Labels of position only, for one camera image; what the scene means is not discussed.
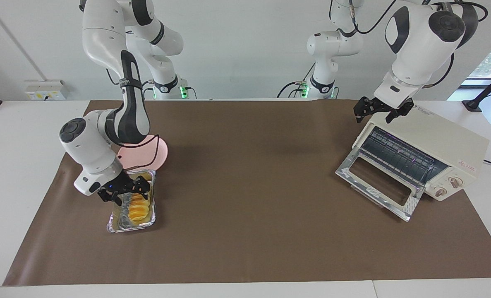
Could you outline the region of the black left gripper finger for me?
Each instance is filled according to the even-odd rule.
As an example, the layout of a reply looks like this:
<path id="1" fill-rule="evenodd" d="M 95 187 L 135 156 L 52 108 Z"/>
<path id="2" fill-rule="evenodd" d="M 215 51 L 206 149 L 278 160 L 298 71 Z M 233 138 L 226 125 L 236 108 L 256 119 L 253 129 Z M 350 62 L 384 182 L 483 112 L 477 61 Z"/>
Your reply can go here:
<path id="1" fill-rule="evenodd" d="M 375 113 L 375 99 L 363 96 L 360 98 L 353 108 L 354 116 L 358 124 L 360 124 L 363 119 L 369 115 Z"/>
<path id="2" fill-rule="evenodd" d="M 394 119 L 408 115 L 413 107 L 414 103 L 403 103 L 398 109 L 392 109 L 385 118 L 386 123 L 390 124 Z"/>

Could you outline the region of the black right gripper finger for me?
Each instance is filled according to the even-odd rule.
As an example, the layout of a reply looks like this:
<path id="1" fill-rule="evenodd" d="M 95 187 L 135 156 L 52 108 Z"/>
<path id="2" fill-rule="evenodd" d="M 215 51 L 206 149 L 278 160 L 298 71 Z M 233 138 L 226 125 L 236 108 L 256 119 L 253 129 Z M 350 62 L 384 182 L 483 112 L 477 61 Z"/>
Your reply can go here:
<path id="1" fill-rule="evenodd" d="M 122 200 L 118 197 L 117 191 L 113 191 L 112 193 L 110 193 L 105 189 L 99 189 L 98 196 L 102 199 L 103 202 L 114 202 L 115 204 L 117 204 L 117 206 L 122 205 Z"/>
<path id="2" fill-rule="evenodd" d="M 149 201 L 151 185 L 146 179 L 134 179 L 132 181 L 132 200 Z"/>

